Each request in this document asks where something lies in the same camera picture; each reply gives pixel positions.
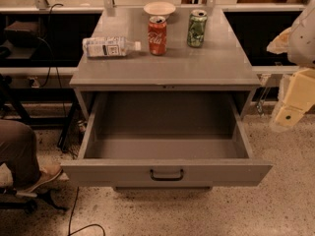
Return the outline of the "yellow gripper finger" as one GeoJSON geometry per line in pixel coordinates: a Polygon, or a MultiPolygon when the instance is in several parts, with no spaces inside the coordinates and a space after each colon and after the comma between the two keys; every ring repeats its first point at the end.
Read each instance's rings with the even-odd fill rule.
{"type": "Polygon", "coordinates": [[[274,132],[288,131],[302,119],[304,114],[301,109],[279,103],[272,112],[270,128],[274,132]]]}

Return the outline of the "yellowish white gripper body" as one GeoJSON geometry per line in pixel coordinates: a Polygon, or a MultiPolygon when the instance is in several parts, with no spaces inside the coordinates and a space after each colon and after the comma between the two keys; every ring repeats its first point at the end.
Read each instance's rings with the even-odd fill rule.
{"type": "Polygon", "coordinates": [[[307,112],[315,104],[314,69],[299,70],[289,78],[283,104],[300,112],[307,112]]]}

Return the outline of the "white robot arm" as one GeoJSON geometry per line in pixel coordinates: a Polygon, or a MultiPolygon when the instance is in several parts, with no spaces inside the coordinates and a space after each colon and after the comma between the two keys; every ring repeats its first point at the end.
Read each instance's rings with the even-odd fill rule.
{"type": "Polygon", "coordinates": [[[311,0],[292,26],[267,46],[267,51],[287,54],[299,70],[283,75],[279,102],[272,113],[271,128],[283,132],[292,128],[315,105],[315,0],[311,0]]]}

